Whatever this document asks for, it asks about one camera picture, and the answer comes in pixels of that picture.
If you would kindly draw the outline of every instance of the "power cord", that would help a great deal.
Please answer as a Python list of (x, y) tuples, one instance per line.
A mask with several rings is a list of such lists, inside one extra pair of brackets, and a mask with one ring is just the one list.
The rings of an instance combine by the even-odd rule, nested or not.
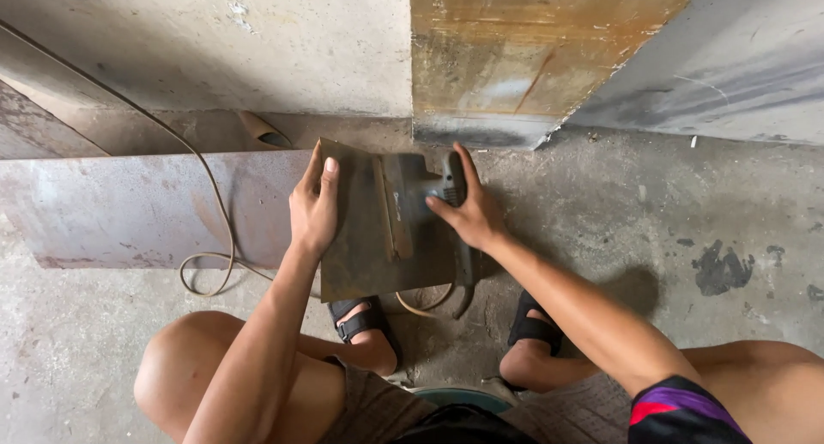
[[(223, 253), (220, 253), (220, 252), (198, 252), (196, 254), (192, 254), (188, 258), (183, 259), (183, 261), (180, 263), (180, 268), (177, 271), (177, 276), (178, 276), (178, 279), (180, 280), (180, 283), (183, 284), (183, 287), (186, 289), (186, 291), (189, 291), (191, 294), (197, 295), (199, 297), (212, 297), (212, 296), (220, 294), (221, 291), (223, 291), (226, 288), (226, 284), (229, 281), (229, 277), (232, 276), (232, 269), (234, 268), (235, 265), (240, 266), (240, 267), (242, 267), (246, 270), (252, 271), (253, 273), (257, 274), (258, 276), (263, 277), (263, 278), (265, 278), (269, 281), (272, 281), (272, 277), (270, 277), (270, 276), (268, 276), (268, 275), (266, 275), (266, 274), (264, 274), (264, 273), (262, 273), (258, 270), (253, 269), (249, 264), (243, 262), (241, 259), (239, 259), (235, 256), (235, 250), (236, 250), (235, 233), (232, 230), (232, 223), (229, 220), (229, 214), (227, 214), (227, 212), (226, 212), (226, 207), (223, 206), (223, 199), (220, 196), (220, 190), (218, 189), (218, 183), (215, 181), (214, 175), (212, 175), (212, 170), (209, 168), (209, 165), (206, 164), (206, 160), (203, 159), (203, 156), (200, 154), (200, 152), (186, 138), (184, 138), (183, 136), (178, 134), (169, 125), (167, 125), (165, 122), (161, 121), (160, 119), (158, 119), (157, 117), (152, 115), (149, 111), (146, 111), (145, 109), (140, 107), (134, 101), (130, 100), (129, 98), (127, 98), (126, 96), (124, 96), (120, 92), (114, 90), (113, 88), (109, 87), (108, 85), (101, 82), (100, 80), (95, 79), (92, 75), (90, 75), (86, 71), (78, 68), (76, 65), (68, 62), (66, 59), (62, 58), (61, 56), (59, 56), (55, 52), (53, 52), (51, 49), (48, 49), (45, 46), (41, 45), (40, 43), (38, 43), (38, 42), (34, 41), (33, 39), (29, 38), (26, 34), (24, 34), (23, 32), (21, 32), (19, 30), (17, 30), (15, 27), (13, 27), (9, 23), (5, 22), (3, 19), (0, 19), (0, 28), (2, 28), (3, 30), (7, 31), (8, 33), (14, 35), (17, 39), (25, 42), (28, 46), (31, 46), (32, 48), (38, 50), (41, 54), (46, 55), (48, 58), (54, 60), (56, 63), (62, 65), (66, 69), (71, 70), (72, 72), (76, 73), (78, 76), (80, 76), (81, 78), (83, 78), (87, 82), (91, 83), (92, 85), (98, 87), (99, 89), (101, 89), (103, 91), (106, 91), (111, 96), (116, 97), (118, 100), (122, 101), (127, 106), (131, 107), (133, 110), (139, 112), (140, 115), (142, 115), (142, 116), (146, 117), (147, 119), (149, 119), (150, 121), (154, 122), (157, 126), (159, 126), (161, 129), (163, 129), (166, 133), (169, 133), (171, 136), (173, 136), (175, 138), (175, 140), (180, 141), (180, 143), (182, 143), (189, 151), (191, 151), (192, 154), (197, 156), (198, 160), (200, 161), (200, 164), (203, 165), (203, 170), (205, 170), (206, 175), (209, 176), (209, 182), (212, 185), (212, 191), (214, 192), (214, 197), (218, 201), (218, 207), (220, 208), (220, 215), (223, 218), (223, 224), (226, 226), (226, 230), (228, 231), (228, 234), (229, 234), (230, 253), (229, 254), (223, 254)], [(186, 282), (186, 279), (183, 276), (183, 270), (185, 269), (186, 264), (188, 264), (190, 261), (192, 261), (194, 259), (197, 259), (197, 258), (221, 258), (221, 259), (225, 259), (225, 260), (228, 261), (228, 268), (226, 270), (226, 276), (223, 277), (223, 281), (221, 282), (220, 286), (218, 286), (218, 288), (216, 290), (213, 290), (213, 291), (210, 291), (210, 292), (207, 292), (207, 293), (203, 293), (203, 292), (195, 290), (193, 287), (191, 287), (189, 285), (189, 283)], [(396, 292), (395, 296), (397, 296), (398, 302), (400, 302), (400, 304), (403, 305), (409, 312), (415, 313), (415, 314), (420, 315), (422, 317), (438, 318), (437, 315), (435, 315), (433, 313), (426, 312), (426, 311), (431, 310), (431, 309), (437, 307), (438, 305), (440, 305), (442, 302), (446, 301), (447, 297), (449, 296), (449, 294), (451, 294), (453, 289), (454, 289), (454, 285), (450, 285), (449, 289), (447, 291), (445, 291), (443, 293), (443, 295), (441, 295), (441, 297), (438, 298), (438, 300), (436, 300), (435, 302), (432, 302), (431, 304), (426, 305), (425, 307), (420, 307), (420, 308), (415, 308), (415, 307), (412, 307), (411, 305), (409, 305), (400, 296), (400, 292)]]

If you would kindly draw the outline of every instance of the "gray shorts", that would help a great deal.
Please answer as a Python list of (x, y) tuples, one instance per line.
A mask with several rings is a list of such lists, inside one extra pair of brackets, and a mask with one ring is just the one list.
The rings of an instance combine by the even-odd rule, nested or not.
[[(384, 444), (435, 409), (370, 371), (346, 369), (344, 412), (321, 442)], [(626, 442), (631, 398), (604, 373), (523, 400), (500, 414), (538, 442)]]

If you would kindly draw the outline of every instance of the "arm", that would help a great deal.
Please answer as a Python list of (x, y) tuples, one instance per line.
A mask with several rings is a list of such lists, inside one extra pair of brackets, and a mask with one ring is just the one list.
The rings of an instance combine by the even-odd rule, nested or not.
[[(249, 443), (269, 436), (292, 389), (297, 334), (318, 262), (335, 233), (338, 165), (320, 144), (289, 196), (292, 243), (263, 299), (224, 355), (183, 442)], [(314, 193), (321, 182), (321, 194)]]
[(695, 368), (652, 324), (592, 282), (553, 266), (512, 238), (494, 198), (480, 185), (469, 153), (457, 143), (455, 150), (467, 177), (467, 201), (452, 208), (428, 197), (427, 204), (469, 246), (486, 252), (509, 271), (575, 346), (630, 395), (673, 375), (700, 383)]

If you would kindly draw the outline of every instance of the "forearm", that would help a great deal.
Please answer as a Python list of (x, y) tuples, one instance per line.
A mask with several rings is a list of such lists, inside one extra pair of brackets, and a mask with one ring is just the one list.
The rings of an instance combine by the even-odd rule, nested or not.
[(220, 363), (184, 443), (249, 443), (271, 431), (291, 390), (295, 344), (318, 257), (291, 246)]
[(663, 333), (592, 282), (552, 266), (509, 236), (496, 239), (488, 253), (546, 309), (582, 353), (631, 395), (671, 375), (700, 380)]

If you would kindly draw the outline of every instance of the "jersey sleeve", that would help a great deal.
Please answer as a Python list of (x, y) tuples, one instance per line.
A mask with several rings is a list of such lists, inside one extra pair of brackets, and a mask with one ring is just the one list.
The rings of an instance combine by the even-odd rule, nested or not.
[(751, 444), (733, 417), (701, 386), (673, 376), (632, 401), (630, 444)]

